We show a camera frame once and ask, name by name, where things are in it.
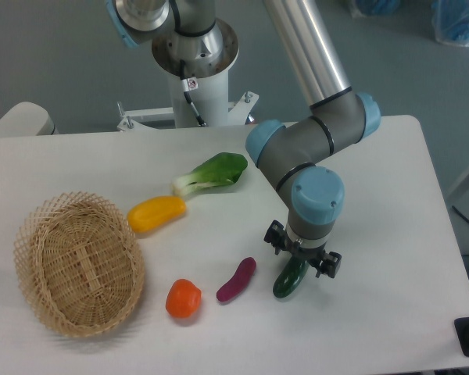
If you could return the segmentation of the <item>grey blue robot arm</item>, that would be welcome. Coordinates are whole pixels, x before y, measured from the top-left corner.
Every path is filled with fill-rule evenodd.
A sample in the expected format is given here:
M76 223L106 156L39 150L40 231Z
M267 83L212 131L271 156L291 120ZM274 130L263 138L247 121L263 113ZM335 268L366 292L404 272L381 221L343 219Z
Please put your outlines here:
M342 211L344 186L320 162L375 132L380 110L370 95L352 90L315 2L267 1L265 7L311 111L291 126L264 121L246 138L246 151L288 207L287 223L272 223L265 239L334 277L341 256L325 245ZM151 43L169 78L176 127L233 121L227 73L238 40L214 2L108 1L106 10L126 46Z

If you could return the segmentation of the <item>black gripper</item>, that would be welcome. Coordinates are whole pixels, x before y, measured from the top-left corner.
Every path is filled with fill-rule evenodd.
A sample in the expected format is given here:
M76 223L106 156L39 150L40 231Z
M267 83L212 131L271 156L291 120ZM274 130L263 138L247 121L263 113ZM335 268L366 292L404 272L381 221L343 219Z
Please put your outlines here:
M286 227L274 220L268 227L263 240L274 248L274 253L290 252L297 259L311 261L316 269L316 278L326 275L335 278L342 262L342 255L337 252L326 252L328 234L320 234L318 238L307 238L295 232L290 223Z

